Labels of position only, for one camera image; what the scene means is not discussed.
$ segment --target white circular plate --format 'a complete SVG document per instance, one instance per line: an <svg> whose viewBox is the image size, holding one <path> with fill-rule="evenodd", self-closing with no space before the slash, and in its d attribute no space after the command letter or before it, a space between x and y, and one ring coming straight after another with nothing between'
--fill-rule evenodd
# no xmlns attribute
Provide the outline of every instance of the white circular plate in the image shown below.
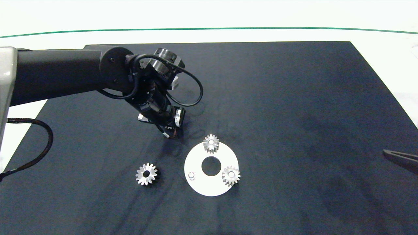
<svg viewBox="0 0 418 235"><path fill-rule="evenodd" d="M215 157L221 163L221 170L215 176L208 176L202 170L202 162L207 157ZM220 142L219 149L215 153L208 153L203 148L203 143L200 143L194 146L187 155L184 162L184 175L193 190L204 196L213 197L232 188L222 182L222 172L229 166L239 170L238 159L230 147Z"/></svg>

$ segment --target black cable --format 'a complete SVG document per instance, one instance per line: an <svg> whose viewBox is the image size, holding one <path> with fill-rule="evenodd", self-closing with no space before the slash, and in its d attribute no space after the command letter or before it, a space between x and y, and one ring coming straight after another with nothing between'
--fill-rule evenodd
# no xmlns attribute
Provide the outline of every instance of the black cable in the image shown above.
<svg viewBox="0 0 418 235"><path fill-rule="evenodd" d="M125 100L125 99L132 98L132 97L136 94L136 92L138 91L138 88L139 88L139 78L137 78L137 76L135 76L135 75L133 74L133 89L132 89L132 91L131 91L129 94L127 94L127 95L114 95L114 94L110 94L109 92L106 92L106 91L104 91L104 90L102 90L102 89L97 90L97 91L98 91L100 94L105 95L105 96L107 96L107 97L109 97L109 98L112 98L112 99L117 99L117 100Z"/></svg>
<svg viewBox="0 0 418 235"><path fill-rule="evenodd" d="M3 180L4 177L9 176L11 174L14 174L18 171L27 169L35 164L37 164L40 160L42 160L43 157L45 157L45 155L48 153L48 151L51 149L52 146L52 141L54 140L54 135L52 133L51 128L44 122L36 120L36 119L32 119L32 118L8 118L7 120L8 123L13 123L13 124L20 124L20 123L30 123L30 124L35 124L35 125L39 125L43 128L45 128L45 130L48 132L48 143L45 147L45 149L42 151L41 154L39 154L36 158L34 158L33 160L31 160L30 162L16 168L10 171L5 171L3 173L0 173L0 182Z"/></svg>
<svg viewBox="0 0 418 235"><path fill-rule="evenodd" d="M161 57L159 57L159 56L152 55L152 54L143 54L143 55L138 55L138 56L136 56L136 57L135 57L135 59L133 60L133 66L134 66L134 68L139 67L139 61L140 61L141 59L155 59L155 60L160 61L161 63L163 63L164 65L166 65L166 66L168 66L168 67L173 67L173 68L178 69L178 70L182 71L183 73L185 73L185 74L189 75L191 78L193 78L193 80L195 80L195 81L196 81L196 83L199 85L199 89L200 89L200 94L199 94L199 97L197 98L197 100L196 100L195 102L193 102L193 103L191 103L191 104L184 104L184 103L182 103L182 102L178 101L176 98L174 98L174 97L173 97L170 93L168 93L168 92L167 92L167 96L168 96L170 99L172 99L174 102L176 102L177 104L179 104L179 105L181 105L181 106L185 106L185 107L189 107L189 106L197 105L197 104L200 102L200 100L201 100L201 99L202 99L202 97L203 97L203 85L202 85L202 83L199 81L199 79L197 79L197 77L195 77L192 73L190 73L189 71L185 70L184 68L182 68L182 67L180 67L180 66L177 66L177 65L175 65L175 64L173 64L173 63L171 63L171 62L169 62L169 61L167 61L167 60L165 60L165 59L163 59L163 58L161 58Z"/></svg>

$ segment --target green line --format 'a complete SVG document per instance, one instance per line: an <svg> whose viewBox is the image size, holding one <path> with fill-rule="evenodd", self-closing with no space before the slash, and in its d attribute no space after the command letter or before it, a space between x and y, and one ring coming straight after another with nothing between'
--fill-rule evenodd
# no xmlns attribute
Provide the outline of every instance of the green line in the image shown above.
<svg viewBox="0 0 418 235"><path fill-rule="evenodd" d="M52 33L82 33L82 32L106 32L106 31L166 31L166 30L221 30L221 29L332 29L332 30L356 30L356 31L373 31L386 33L409 33L418 34L418 32L368 29L368 28L333 28L333 27L228 27L228 28L121 28L121 29L87 29L87 30L69 30L69 31L53 31L42 33L25 33L17 35L0 36L0 38L13 38L31 35L42 35Z"/></svg>

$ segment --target screw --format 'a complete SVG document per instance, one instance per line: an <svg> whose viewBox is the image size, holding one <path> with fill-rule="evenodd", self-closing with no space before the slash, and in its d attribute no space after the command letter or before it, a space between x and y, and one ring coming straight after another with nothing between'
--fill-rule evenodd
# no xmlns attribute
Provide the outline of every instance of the screw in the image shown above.
<svg viewBox="0 0 418 235"><path fill-rule="evenodd" d="M189 179L194 180L194 172L189 172Z"/></svg>

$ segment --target spur gear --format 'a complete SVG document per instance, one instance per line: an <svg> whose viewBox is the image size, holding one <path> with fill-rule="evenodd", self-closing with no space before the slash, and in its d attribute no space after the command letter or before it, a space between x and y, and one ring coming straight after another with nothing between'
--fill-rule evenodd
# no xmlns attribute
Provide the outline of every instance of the spur gear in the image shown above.
<svg viewBox="0 0 418 235"><path fill-rule="evenodd" d="M222 180L225 185L232 186L240 180L240 172L235 167L229 166L222 172Z"/></svg>
<svg viewBox="0 0 418 235"><path fill-rule="evenodd" d="M139 170L136 172L138 172L138 174L135 175L137 177L136 180L138 180L138 184L141 185L148 185L148 183L152 184L152 181L155 180L155 176L157 176L157 169L149 163L139 167Z"/></svg>
<svg viewBox="0 0 418 235"><path fill-rule="evenodd" d="M214 153L219 149L219 139L218 137L210 134L205 137L203 140L203 147L205 148L206 152Z"/></svg>

